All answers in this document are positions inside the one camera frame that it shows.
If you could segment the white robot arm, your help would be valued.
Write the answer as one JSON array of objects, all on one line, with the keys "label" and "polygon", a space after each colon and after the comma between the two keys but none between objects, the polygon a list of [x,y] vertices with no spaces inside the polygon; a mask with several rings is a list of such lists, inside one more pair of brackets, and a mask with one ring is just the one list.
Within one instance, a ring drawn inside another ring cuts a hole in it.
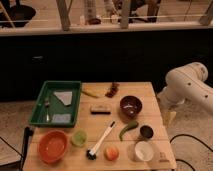
[{"label": "white robot arm", "polygon": [[162,109],[162,119],[168,127],[176,116],[175,107],[190,100],[213,115],[213,88],[205,84],[207,67],[200,62],[192,62],[170,70],[166,76],[166,86],[157,94]]}]

